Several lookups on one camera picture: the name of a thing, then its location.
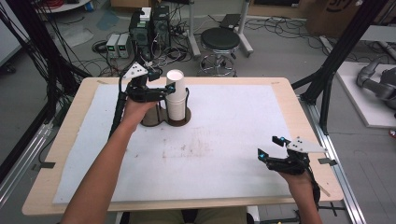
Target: stacked cups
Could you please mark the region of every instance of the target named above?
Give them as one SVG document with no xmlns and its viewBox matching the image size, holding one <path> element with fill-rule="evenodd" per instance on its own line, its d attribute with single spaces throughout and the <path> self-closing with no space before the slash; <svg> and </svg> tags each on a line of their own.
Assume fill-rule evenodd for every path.
<svg viewBox="0 0 396 224">
<path fill-rule="evenodd" d="M 176 91 L 166 96 L 166 108 L 169 119 L 183 120 L 186 118 L 186 85 L 184 83 L 184 74 L 180 70 L 170 70 L 166 74 L 166 85 L 175 82 Z"/>
</svg>

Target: computer tower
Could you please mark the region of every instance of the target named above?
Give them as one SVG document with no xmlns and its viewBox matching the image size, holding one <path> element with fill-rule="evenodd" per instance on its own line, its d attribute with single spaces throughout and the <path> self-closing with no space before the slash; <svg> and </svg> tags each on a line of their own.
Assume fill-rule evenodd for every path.
<svg viewBox="0 0 396 224">
<path fill-rule="evenodd" d="M 152 60 L 152 52 L 156 49 L 156 43 L 153 41 L 152 20 L 141 21 L 140 13 L 140 9 L 134 12 L 129 25 L 129 33 L 132 38 L 134 50 L 140 48 L 145 60 Z"/>
<path fill-rule="evenodd" d="M 154 38 L 160 49 L 171 47 L 169 27 L 169 6 L 155 7 L 152 15 L 154 23 Z"/>
</svg>

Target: black metal pole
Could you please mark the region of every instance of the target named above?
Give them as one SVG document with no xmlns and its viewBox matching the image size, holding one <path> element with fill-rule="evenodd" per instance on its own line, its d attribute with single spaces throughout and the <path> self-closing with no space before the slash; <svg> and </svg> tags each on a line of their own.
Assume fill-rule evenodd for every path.
<svg viewBox="0 0 396 224">
<path fill-rule="evenodd" d="M 349 52 L 360 41 L 361 37 L 387 2 L 387 0 L 365 0 L 319 70 L 315 74 L 292 84 L 292 87 L 297 89 L 311 82 L 306 92 L 301 96 L 303 101 L 307 101 L 312 105 L 316 103 L 316 100 L 323 92 L 319 125 L 325 134 L 328 134 L 327 118 L 332 79 L 338 68 L 347 58 Z"/>
</svg>

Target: person's leg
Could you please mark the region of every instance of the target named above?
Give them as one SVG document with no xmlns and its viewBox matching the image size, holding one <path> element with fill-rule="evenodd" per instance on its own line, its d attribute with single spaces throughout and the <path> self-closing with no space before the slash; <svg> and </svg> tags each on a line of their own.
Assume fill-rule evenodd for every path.
<svg viewBox="0 0 396 224">
<path fill-rule="evenodd" d="M 129 224 L 183 224 L 180 210 L 131 212 Z"/>
<path fill-rule="evenodd" d="M 206 208 L 198 210 L 195 224 L 246 224 L 247 208 L 243 207 L 224 207 Z"/>
</svg>

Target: black stool seat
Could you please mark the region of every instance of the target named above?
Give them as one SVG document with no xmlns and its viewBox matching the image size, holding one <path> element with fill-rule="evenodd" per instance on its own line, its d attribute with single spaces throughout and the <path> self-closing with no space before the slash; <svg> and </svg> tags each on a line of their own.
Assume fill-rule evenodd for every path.
<svg viewBox="0 0 396 224">
<path fill-rule="evenodd" d="M 202 32 L 201 42 L 210 49 L 230 50 L 239 46 L 239 35 L 224 28 L 211 28 Z"/>
</svg>

